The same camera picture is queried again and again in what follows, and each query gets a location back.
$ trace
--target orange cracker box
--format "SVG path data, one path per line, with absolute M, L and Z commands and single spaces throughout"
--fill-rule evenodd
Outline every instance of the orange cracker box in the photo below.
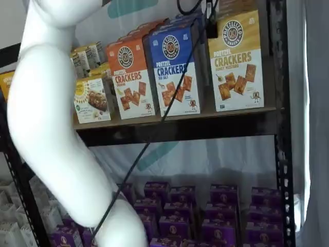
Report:
M 158 108 L 148 42 L 143 35 L 107 46 L 121 119 L 152 116 Z

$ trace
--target cracker image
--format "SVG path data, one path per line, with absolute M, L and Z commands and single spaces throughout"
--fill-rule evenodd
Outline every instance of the cracker image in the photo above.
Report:
M 231 72 L 228 75 L 226 75 L 225 76 L 225 80 L 226 80 L 228 89 L 229 90 L 232 90 L 234 88 L 234 86 L 235 86 L 235 83 L 236 83 L 233 72 Z
M 172 93 L 172 96 L 174 95 L 174 93 L 176 91 L 174 82 L 170 82 L 167 84 L 167 90 Z
M 247 70 L 246 70 L 246 80 L 254 82 L 255 80 L 255 74 L 256 74 L 256 65 L 253 64 L 247 64 Z
M 237 80 L 236 80 L 234 91 L 237 92 L 238 94 L 243 95 L 243 92 L 245 90 L 246 84 L 247 84 L 246 78 L 244 78 L 242 76 L 239 76 L 237 78 Z
M 180 87 L 177 91 L 175 99 L 177 99 L 179 102 L 182 102 L 184 97 L 184 92 L 185 92 L 184 88 Z
M 129 110 L 130 109 L 130 106 L 129 106 L 129 98 L 126 97 L 126 96 L 123 96 L 120 98 L 121 99 L 121 103 L 122 103 L 122 107 L 123 109 L 126 111 L 126 110 Z
M 140 99 L 140 93 L 137 91 L 134 91 L 132 103 L 135 104 L 136 106 L 139 106 L 139 99 Z
M 218 86 L 218 88 L 220 89 L 220 94 L 221 94 L 222 100 L 231 98 L 231 93 L 230 93 L 229 87 L 226 83 L 220 84 Z
M 183 88 L 186 91 L 191 91 L 192 87 L 192 77 L 191 76 L 184 76 Z
M 171 97 L 172 96 L 171 96 L 171 93 L 169 91 L 162 92 L 162 98 L 163 98 L 163 102 L 164 102 L 165 107 L 169 106 Z
M 146 83 L 145 82 L 142 82 L 142 81 L 139 82 L 138 92 L 139 92 L 139 94 L 145 96 L 145 94 L 146 94 Z
M 132 101 L 133 94 L 132 94 L 130 87 L 128 87 L 126 90 L 123 90 L 123 91 L 124 91 L 125 97 L 127 97 L 129 100 L 128 102 Z
M 92 107 L 100 111 L 104 111 L 104 112 L 107 111 L 107 102 L 105 95 L 95 91 L 89 91 L 88 95 L 89 95 L 88 103 Z

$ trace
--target white robotic arm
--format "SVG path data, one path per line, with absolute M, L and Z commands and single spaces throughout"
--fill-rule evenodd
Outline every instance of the white robotic arm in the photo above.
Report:
M 8 125 L 20 155 L 80 225 L 96 227 L 118 187 L 72 128 L 75 26 L 109 0 L 30 0 L 8 98 Z M 96 235 L 100 247 L 146 247 L 143 224 L 118 199 Z

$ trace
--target snack box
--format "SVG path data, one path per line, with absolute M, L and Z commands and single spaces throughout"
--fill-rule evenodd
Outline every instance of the snack box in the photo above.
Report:
M 143 222 L 146 235 L 148 237 L 148 242 L 150 242 L 152 238 L 158 237 L 159 230 L 158 230 L 155 214 L 138 214 L 138 216 Z
M 217 27 L 218 38 L 208 39 L 216 111 L 264 107 L 257 8 L 229 10 Z
M 251 203 L 268 207 L 280 207 L 281 193 L 277 189 L 253 187 L 251 189 Z
M 159 220 L 162 236 L 191 238 L 189 218 L 177 215 L 162 216 Z
M 106 49 L 121 119 L 153 116 L 158 108 L 148 34 Z
M 164 116 L 198 37 L 198 22 L 158 30 L 150 36 L 153 68 Z M 199 114 L 203 104 L 199 48 L 195 49 L 168 116 Z
M 81 124 L 111 120 L 114 103 L 106 78 L 96 75 L 78 79 L 74 105 Z
M 270 224 L 265 222 L 247 222 L 246 226 L 246 240 L 249 242 L 282 242 L 283 232 L 282 224 Z
M 15 71 L 5 72 L 0 74 L 0 87 L 5 101 L 8 100 L 9 89 Z
M 224 203 L 207 203 L 205 218 L 236 221 L 236 205 Z
M 204 219 L 202 223 L 204 241 L 214 241 L 227 246 L 236 246 L 235 222 Z
M 176 237 L 153 238 L 150 247 L 182 247 L 182 240 Z
M 97 247 L 95 239 L 92 239 L 92 233 L 89 229 L 85 229 L 82 234 L 82 242 L 84 247 Z
M 135 190 L 134 190 L 134 186 L 131 183 L 126 183 L 124 185 L 124 188 L 121 191 L 124 196 L 126 197 L 127 201 L 134 205 L 135 201 L 136 201 L 136 194 L 135 194 Z
M 168 201 L 170 185 L 168 182 L 147 182 L 144 186 L 144 194 L 148 198 L 160 198 L 161 204 Z
M 159 219 L 162 214 L 161 201 L 157 199 L 138 199 L 134 203 L 134 209 L 138 214 L 155 214 Z
M 236 185 L 211 184 L 210 201 L 212 203 L 239 204 L 239 190 Z
M 196 205 L 195 186 L 171 187 L 169 197 L 171 202 L 189 202 Z
M 59 226 L 51 235 L 57 246 L 83 247 L 76 228 Z
M 248 217 L 250 220 L 262 221 L 265 223 L 281 223 L 282 213 L 278 208 L 250 205 Z

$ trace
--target white wall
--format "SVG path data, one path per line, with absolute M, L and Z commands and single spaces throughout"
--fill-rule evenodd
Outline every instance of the white wall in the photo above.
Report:
M 21 42 L 26 11 L 22 0 L 0 2 L 0 49 Z

